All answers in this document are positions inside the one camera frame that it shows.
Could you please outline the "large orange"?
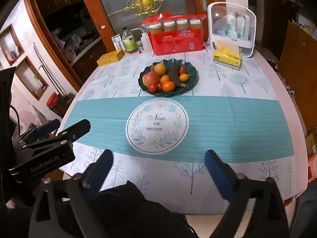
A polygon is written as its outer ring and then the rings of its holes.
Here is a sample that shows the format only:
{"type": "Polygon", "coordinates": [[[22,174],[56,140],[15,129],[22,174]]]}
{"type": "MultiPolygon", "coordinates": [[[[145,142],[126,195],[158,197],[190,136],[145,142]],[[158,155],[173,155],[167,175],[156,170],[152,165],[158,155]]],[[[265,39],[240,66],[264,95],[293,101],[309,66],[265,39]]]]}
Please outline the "large orange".
{"type": "Polygon", "coordinates": [[[173,81],[164,82],[162,84],[162,90],[166,93],[174,91],[176,88],[176,85],[173,81]]]}

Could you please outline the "small yellow kumquat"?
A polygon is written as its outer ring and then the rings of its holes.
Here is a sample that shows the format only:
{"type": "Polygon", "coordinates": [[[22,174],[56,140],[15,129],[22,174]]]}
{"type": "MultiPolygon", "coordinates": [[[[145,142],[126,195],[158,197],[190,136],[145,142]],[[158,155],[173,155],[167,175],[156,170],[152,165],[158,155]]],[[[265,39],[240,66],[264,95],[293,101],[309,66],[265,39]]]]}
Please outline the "small yellow kumquat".
{"type": "Polygon", "coordinates": [[[180,79],[180,81],[181,81],[182,83],[187,82],[187,81],[189,80],[189,75],[187,75],[187,74],[181,74],[181,75],[179,76],[179,79],[180,79]]]}

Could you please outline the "large red apple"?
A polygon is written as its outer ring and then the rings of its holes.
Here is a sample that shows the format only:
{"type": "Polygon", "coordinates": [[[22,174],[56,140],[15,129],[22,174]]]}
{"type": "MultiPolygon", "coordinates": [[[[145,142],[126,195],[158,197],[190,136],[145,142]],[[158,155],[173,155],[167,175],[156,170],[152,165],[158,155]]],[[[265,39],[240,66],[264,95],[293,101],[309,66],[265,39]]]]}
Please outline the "large red apple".
{"type": "Polygon", "coordinates": [[[158,84],[160,82],[160,76],[155,71],[150,71],[142,77],[143,85],[148,88],[151,84],[158,84]]]}

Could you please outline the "small orange mandarin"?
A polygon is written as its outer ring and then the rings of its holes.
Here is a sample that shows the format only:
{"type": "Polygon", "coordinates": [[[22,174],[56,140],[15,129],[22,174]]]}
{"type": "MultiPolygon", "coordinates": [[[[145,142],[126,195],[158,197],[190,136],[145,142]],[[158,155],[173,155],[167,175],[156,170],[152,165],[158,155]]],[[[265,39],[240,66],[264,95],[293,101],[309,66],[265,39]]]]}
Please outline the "small orange mandarin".
{"type": "Polygon", "coordinates": [[[160,78],[160,83],[164,84],[165,82],[169,82],[170,81],[170,76],[169,75],[163,75],[160,78]]]}

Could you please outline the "red lychee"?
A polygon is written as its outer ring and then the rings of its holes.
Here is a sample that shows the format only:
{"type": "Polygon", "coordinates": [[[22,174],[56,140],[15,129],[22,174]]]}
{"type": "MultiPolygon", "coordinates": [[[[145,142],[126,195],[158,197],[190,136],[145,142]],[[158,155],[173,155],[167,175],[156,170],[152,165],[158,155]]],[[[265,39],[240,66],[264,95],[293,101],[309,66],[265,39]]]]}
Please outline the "red lychee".
{"type": "Polygon", "coordinates": [[[179,71],[178,71],[178,75],[179,75],[179,76],[181,76],[181,75],[183,75],[183,74],[186,74],[186,70],[179,70],[179,71]]]}

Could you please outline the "dark overripe banana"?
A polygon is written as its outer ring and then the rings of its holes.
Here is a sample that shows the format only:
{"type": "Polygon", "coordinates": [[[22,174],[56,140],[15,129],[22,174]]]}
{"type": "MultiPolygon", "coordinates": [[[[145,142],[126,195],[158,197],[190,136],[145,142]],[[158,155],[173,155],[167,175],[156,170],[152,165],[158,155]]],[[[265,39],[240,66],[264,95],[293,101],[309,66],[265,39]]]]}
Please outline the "dark overripe banana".
{"type": "Polygon", "coordinates": [[[168,70],[168,75],[170,76],[170,80],[174,82],[176,86],[186,87],[187,85],[180,81],[178,76],[180,66],[175,64],[168,70]]]}

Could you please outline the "yellow lemon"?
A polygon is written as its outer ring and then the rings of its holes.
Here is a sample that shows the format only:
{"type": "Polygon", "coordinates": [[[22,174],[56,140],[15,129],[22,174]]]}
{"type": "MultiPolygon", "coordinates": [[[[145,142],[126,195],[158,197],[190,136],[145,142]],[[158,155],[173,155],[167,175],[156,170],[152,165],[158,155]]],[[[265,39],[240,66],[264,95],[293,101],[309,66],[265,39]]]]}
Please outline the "yellow lemon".
{"type": "Polygon", "coordinates": [[[167,73],[167,68],[165,64],[158,63],[154,66],[154,72],[156,72],[159,76],[163,76],[167,73]]]}

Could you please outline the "teal striped table runner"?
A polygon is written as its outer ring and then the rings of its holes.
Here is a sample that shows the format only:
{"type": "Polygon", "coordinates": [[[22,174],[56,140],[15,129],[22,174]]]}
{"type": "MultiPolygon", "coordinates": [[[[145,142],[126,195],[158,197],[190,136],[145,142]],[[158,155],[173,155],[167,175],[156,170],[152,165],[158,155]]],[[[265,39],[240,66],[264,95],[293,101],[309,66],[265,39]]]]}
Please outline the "teal striped table runner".
{"type": "Polygon", "coordinates": [[[137,106],[151,99],[157,98],[83,99],[76,102],[66,126],[87,119],[91,128],[79,143],[156,160],[202,163],[210,149],[226,163],[275,160],[294,155],[290,131],[278,101],[213,96],[173,97],[189,116],[186,137],[168,153],[141,154],[127,141],[126,122],[137,106]]]}

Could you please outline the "white round printed placemat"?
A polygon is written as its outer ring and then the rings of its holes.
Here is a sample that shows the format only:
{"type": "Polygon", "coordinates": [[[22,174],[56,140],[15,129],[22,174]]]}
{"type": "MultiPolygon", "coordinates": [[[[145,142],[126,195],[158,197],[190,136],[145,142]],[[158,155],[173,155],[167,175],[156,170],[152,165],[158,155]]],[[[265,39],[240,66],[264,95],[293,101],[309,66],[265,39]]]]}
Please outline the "white round printed placemat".
{"type": "Polygon", "coordinates": [[[126,122],[126,138],[145,155],[162,155],[179,146],[187,135],[189,116],[177,101],[151,99],[137,106],[126,122]]]}

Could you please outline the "yellow cardboard box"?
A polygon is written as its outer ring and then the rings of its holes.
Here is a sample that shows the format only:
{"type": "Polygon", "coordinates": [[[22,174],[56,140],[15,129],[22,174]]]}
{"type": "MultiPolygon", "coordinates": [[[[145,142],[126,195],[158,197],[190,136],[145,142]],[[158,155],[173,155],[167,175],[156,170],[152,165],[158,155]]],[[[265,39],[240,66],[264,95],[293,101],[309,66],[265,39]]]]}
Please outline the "yellow cardboard box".
{"type": "Polygon", "coordinates": [[[124,52],[122,50],[109,52],[109,53],[103,54],[97,60],[97,64],[98,64],[98,66],[103,66],[106,64],[115,63],[115,62],[120,61],[123,56],[124,56],[124,52]]]}

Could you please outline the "wooden cabinet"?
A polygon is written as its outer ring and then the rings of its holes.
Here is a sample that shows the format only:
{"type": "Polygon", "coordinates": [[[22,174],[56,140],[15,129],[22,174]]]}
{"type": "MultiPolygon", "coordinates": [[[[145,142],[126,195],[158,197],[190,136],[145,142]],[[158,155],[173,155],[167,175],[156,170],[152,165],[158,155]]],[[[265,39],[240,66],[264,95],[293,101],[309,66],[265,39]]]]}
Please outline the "wooden cabinet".
{"type": "Polygon", "coordinates": [[[113,33],[98,0],[24,0],[44,48],[76,90],[97,68],[101,55],[114,49],[113,33]]]}

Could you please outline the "dark green wavy plate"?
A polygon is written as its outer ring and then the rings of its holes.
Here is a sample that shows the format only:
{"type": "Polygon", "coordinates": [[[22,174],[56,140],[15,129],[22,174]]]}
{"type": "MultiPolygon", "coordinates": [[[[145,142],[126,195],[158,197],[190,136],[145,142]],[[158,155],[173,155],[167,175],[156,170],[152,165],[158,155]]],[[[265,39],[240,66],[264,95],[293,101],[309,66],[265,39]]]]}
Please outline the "dark green wavy plate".
{"type": "Polygon", "coordinates": [[[139,86],[141,87],[141,89],[143,91],[148,92],[148,88],[146,88],[143,85],[142,82],[142,77],[143,75],[145,75],[146,73],[150,72],[150,71],[154,71],[154,66],[158,63],[163,63],[165,64],[166,68],[167,68],[167,73],[166,75],[168,75],[168,70],[175,64],[181,66],[185,66],[186,67],[186,73],[187,75],[189,75],[189,80],[187,82],[184,82],[184,84],[186,84],[186,87],[180,87],[180,86],[176,86],[175,90],[169,93],[162,91],[157,91],[156,93],[152,94],[154,96],[164,96],[164,97],[171,97],[171,96],[175,96],[175,95],[180,95],[182,93],[185,93],[186,91],[191,90],[196,82],[197,82],[197,71],[196,68],[189,62],[185,62],[184,60],[176,60],[176,59],[171,59],[171,60],[161,60],[160,62],[154,62],[151,66],[145,67],[145,70],[140,73],[140,77],[138,79],[139,81],[139,86]]]}

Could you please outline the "white blue small carton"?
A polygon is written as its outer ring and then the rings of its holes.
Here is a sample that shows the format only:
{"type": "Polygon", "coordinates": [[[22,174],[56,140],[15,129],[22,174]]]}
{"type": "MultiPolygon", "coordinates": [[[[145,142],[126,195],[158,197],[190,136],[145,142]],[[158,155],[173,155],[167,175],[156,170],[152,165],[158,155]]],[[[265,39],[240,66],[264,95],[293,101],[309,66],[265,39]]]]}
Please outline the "white blue small carton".
{"type": "Polygon", "coordinates": [[[111,40],[112,40],[113,45],[114,45],[114,47],[115,47],[115,49],[116,49],[117,51],[119,51],[119,50],[124,50],[124,48],[123,48],[123,46],[122,46],[122,44],[121,44],[122,39],[121,39],[120,34],[117,34],[117,35],[115,35],[115,36],[112,36],[112,37],[111,37],[111,40]]]}

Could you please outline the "green label glass bottle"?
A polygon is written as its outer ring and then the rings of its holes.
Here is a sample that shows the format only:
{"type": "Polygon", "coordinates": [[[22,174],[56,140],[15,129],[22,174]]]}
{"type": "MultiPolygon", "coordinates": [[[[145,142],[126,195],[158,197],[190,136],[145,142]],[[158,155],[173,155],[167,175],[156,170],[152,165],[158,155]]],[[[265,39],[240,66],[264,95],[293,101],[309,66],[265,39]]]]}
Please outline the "green label glass bottle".
{"type": "Polygon", "coordinates": [[[127,27],[122,28],[122,40],[128,53],[133,53],[137,50],[137,44],[134,36],[131,31],[128,31],[127,27]]]}

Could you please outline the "yellow tissue pack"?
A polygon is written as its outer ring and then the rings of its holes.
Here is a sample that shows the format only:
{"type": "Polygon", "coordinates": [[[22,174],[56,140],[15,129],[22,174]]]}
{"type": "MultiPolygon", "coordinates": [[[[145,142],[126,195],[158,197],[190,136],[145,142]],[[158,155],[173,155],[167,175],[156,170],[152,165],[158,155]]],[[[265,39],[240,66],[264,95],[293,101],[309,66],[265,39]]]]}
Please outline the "yellow tissue pack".
{"type": "Polygon", "coordinates": [[[239,47],[229,44],[222,40],[215,40],[215,51],[213,53],[213,61],[216,63],[239,70],[242,62],[242,55],[239,47]]]}

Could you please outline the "small glass jar gold lid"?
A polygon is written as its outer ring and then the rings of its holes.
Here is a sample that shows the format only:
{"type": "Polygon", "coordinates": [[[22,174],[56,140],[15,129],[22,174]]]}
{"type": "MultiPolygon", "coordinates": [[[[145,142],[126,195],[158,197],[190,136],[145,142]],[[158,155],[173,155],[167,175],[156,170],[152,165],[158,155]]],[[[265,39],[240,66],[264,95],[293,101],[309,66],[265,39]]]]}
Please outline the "small glass jar gold lid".
{"type": "Polygon", "coordinates": [[[144,47],[143,47],[141,40],[138,40],[136,42],[136,45],[137,45],[137,49],[138,49],[139,53],[142,53],[144,51],[144,47]]]}

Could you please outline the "white plastic squeeze bottle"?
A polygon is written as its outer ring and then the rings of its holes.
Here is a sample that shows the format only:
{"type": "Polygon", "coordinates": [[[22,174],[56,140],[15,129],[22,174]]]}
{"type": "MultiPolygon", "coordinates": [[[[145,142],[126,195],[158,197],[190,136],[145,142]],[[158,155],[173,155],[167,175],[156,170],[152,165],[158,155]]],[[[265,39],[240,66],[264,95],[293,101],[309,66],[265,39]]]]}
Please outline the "white plastic squeeze bottle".
{"type": "Polygon", "coordinates": [[[148,33],[142,28],[131,29],[131,32],[133,32],[133,31],[140,31],[141,32],[140,41],[142,43],[144,52],[145,53],[153,52],[152,44],[150,42],[150,38],[148,36],[148,33]]]}

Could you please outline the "white clear storage box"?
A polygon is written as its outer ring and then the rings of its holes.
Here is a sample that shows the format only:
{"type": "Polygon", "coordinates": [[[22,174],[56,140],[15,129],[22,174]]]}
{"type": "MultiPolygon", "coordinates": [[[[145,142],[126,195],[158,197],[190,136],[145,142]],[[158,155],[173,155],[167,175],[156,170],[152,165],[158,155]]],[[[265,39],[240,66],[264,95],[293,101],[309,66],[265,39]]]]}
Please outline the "white clear storage box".
{"type": "Polygon", "coordinates": [[[252,56],[256,38],[256,15],[246,7],[230,2],[207,6],[208,41],[213,51],[216,42],[237,46],[244,58],[252,56]]]}

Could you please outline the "red paper cup package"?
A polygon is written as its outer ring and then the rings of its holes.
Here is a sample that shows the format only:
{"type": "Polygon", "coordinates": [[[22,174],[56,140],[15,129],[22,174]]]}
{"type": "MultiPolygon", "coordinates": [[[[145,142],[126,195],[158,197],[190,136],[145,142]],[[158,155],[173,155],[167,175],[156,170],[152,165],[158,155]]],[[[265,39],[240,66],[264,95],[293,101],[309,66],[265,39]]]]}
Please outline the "red paper cup package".
{"type": "Polygon", "coordinates": [[[206,14],[173,16],[162,13],[141,23],[147,28],[155,55],[201,51],[204,48],[203,21],[206,14]]]}

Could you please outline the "gold ornament decoration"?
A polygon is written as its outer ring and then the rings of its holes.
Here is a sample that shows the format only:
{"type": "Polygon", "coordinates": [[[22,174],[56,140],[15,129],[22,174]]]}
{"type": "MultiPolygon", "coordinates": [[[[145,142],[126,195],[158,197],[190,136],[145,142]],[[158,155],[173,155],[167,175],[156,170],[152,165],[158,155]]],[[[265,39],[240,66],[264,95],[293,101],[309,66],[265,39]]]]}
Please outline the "gold ornament decoration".
{"type": "Polygon", "coordinates": [[[162,3],[168,0],[127,0],[126,7],[107,14],[108,17],[125,11],[135,11],[137,17],[156,16],[161,9],[162,3]]]}

